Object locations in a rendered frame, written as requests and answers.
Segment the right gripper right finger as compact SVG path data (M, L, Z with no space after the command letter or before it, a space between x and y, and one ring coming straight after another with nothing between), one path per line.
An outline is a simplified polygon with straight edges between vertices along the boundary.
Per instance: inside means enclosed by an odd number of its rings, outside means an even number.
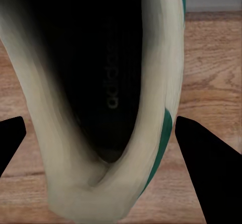
M175 135L207 224L242 224L242 155L185 117Z

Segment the gym shoe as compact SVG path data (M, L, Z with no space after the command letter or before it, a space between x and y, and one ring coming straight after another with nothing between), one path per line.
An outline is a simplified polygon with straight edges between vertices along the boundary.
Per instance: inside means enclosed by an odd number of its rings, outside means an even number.
M117 222L155 176L180 101L185 11L186 0L0 0L53 213Z

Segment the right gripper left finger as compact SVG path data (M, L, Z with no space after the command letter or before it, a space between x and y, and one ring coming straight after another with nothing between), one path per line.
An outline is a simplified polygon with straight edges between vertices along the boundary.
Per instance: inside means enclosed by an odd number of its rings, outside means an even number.
M26 136L22 116L0 122L0 176Z

